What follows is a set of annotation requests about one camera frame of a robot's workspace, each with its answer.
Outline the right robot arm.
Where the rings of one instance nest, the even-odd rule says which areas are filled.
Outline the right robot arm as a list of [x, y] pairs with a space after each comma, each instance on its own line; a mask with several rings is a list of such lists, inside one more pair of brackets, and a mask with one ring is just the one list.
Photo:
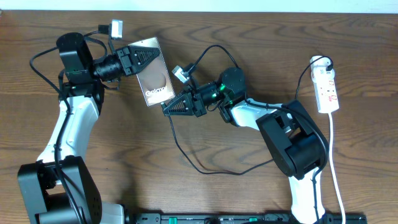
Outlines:
[[322, 132], [298, 100], [267, 104], [248, 98], [244, 72], [227, 68], [217, 81], [202, 86], [188, 83], [188, 72], [177, 66], [173, 73], [185, 84], [163, 114], [200, 117], [214, 105], [225, 123], [258, 130], [277, 167], [289, 178], [291, 212], [300, 223], [320, 223], [325, 209], [319, 179], [329, 147]]

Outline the Samsung Galaxy smartphone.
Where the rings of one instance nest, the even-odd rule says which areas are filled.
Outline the Samsung Galaxy smartphone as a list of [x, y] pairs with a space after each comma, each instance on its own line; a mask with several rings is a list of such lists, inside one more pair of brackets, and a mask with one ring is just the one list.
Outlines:
[[141, 73], [137, 74], [137, 79], [141, 86], [147, 106], [153, 106], [174, 98], [174, 88], [171, 83], [170, 75], [168, 73], [158, 39], [156, 37], [152, 37], [131, 43], [129, 46], [153, 47], [160, 51], [159, 56], [151, 61], [151, 63], [146, 66]]

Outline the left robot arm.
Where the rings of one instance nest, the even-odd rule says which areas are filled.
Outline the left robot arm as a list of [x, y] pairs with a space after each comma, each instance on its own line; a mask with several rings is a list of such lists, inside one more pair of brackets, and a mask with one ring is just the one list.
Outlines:
[[120, 49], [104, 44], [94, 59], [90, 37], [71, 32], [55, 48], [64, 68], [58, 76], [60, 114], [38, 159], [20, 167], [17, 180], [31, 223], [131, 223], [121, 204], [102, 201], [85, 164], [91, 130], [104, 101], [107, 82], [142, 72], [161, 55], [156, 38]]

